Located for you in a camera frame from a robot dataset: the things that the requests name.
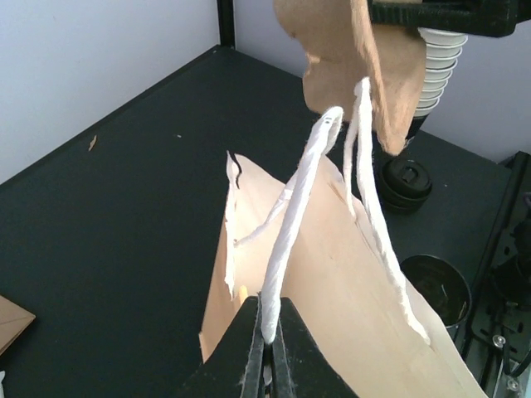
black bowl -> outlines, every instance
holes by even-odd
[[[414,255],[401,264],[402,272],[441,317],[446,328],[461,323],[470,311],[470,289],[460,272],[431,255]]]

white ceramic object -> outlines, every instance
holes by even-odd
[[[426,68],[426,75],[424,77],[424,80],[442,80],[442,79],[450,79],[451,73],[454,70],[454,68],[457,66],[458,60],[455,59],[454,63],[447,68],[444,69],[430,69]]]
[[[437,44],[426,43],[426,55],[434,58],[446,58],[448,56],[459,56],[463,51],[463,45],[468,41],[465,36],[465,42],[454,46],[438,46]]]
[[[438,46],[462,46],[468,39],[464,33],[437,31],[426,27],[420,27],[418,31],[426,43],[437,44]]]
[[[439,104],[440,100],[441,100],[440,98],[437,98],[435,100],[435,103],[432,104],[431,106],[428,106],[427,108],[417,108],[417,110],[415,111],[415,115],[413,117],[422,118],[424,116],[427,116]]]
[[[432,106],[440,97],[442,97],[442,93],[444,90],[439,90],[439,92],[436,95],[430,95],[430,98],[420,98],[418,100],[417,109],[419,108],[429,108]]]
[[[422,91],[433,91],[438,89],[444,89],[448,85],[448,79],[442,80],[424,80]]]
[[[457,57],[460,56],[460,53],[456,56],[448,56],[446,58],[434,58],[432,56],[426,57],[426,68],[427,69],[446,69],[454,65]]]
[[[445,92],[445,89],[438,90],[422,90],[421,92],[421,101],[424,100],[436,100],[442,96],[442,93]]]

debris on table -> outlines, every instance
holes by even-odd
[[[92,148],[96,145],[96,141],[98,140],[98,136],[95,135],[94,138],[92,139],[92,141],[90,141],[90,145],[89,145],[89,152],[92,150]]]

screw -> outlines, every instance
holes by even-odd
[[[492,343],[497,348],[503,348],[507,340],[505,340],[505,337],[500,336],[499,334],[496,334],[492,337]]]
[[[518,382],[515,379],[508,379],[507,380],[507,390],[518,392]]]

black clamp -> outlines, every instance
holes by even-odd
[[[249,297],[214,353],[175,396],[358,398],[326,362],[291,300],[281,299],[271,345],[264,344],[260,325],[260,301]]]
[[[369,0],[375,24],[427,27],[477,36],[503,37],[531,19],[531,0],[424,1],[422,4]]]

